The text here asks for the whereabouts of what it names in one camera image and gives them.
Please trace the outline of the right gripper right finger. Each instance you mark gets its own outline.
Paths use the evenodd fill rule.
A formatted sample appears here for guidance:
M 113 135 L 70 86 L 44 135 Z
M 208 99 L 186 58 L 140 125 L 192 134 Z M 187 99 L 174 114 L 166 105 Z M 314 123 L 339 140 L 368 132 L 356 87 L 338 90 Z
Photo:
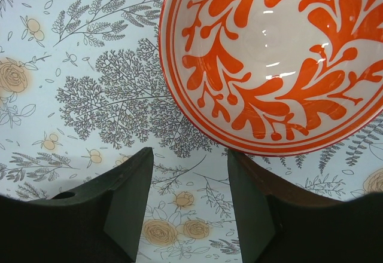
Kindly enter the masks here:
M 382 194 L 351 201 L 317 195 L 229 151 L 244 262 L 381 262 Z

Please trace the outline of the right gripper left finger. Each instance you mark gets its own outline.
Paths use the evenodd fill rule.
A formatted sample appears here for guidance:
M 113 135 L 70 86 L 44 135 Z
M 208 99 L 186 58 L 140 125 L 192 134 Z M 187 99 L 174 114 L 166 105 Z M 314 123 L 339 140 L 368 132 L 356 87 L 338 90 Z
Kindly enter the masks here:
M 1 261 L 135 262 L 153 164 L 146 147 L 51 199 L 1 197 Z

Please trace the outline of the red floral pattern bowl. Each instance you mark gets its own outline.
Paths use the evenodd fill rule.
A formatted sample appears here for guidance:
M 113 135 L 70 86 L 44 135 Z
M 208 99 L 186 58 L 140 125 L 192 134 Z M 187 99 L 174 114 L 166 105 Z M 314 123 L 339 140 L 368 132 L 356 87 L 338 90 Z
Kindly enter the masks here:
M 159 54 L 183 114 L 237 151 L 316 151 L 382 112 L 382 0 L 164 0 Z

